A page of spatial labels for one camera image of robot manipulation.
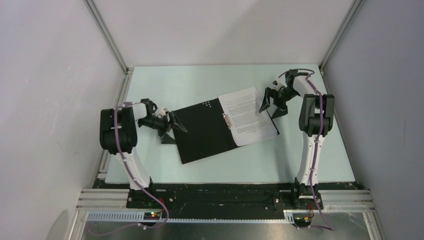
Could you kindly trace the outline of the red folder with black inside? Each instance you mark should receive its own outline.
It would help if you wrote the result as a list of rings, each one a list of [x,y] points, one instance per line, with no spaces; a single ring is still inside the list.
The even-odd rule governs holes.
[[[239,148],[218,98],[175,111],[187,132],[175,130],[174,137],[183,164]]]

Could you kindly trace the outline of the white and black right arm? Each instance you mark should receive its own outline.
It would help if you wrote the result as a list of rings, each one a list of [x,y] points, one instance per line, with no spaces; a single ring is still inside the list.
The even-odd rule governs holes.
[[[302,98],[298,126],[303,136],[303,150],[299,171],[291,189],[290,202],[303,209],[318,196],[318,166],[323,143],[333,128],[335,97],[322,93],[311,80],[315,72],[311,69],[289,69],[280,74],[273,87],[265,89],[259,113],[271,104],[276,110],[272,119],[288,114],[287,102],[295,97]]]

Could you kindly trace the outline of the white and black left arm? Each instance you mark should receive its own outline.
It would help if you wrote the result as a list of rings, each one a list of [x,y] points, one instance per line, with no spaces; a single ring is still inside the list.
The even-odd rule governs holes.
[[[130,188],[135,191],[142,190],[138,201],[145,208],[152,208],[157,204],[158,195],[148,189],[153,181],[137,152],[138,128],[141,127],[157,131],[162,144],[176,143],[169,135],[170,131],[186,133],[188,130],[174,111],[158,108],[149,98],[143,98],[139,102],[123,102],[115,108],[100,111],[100,146],[118,158],[126,170]]]

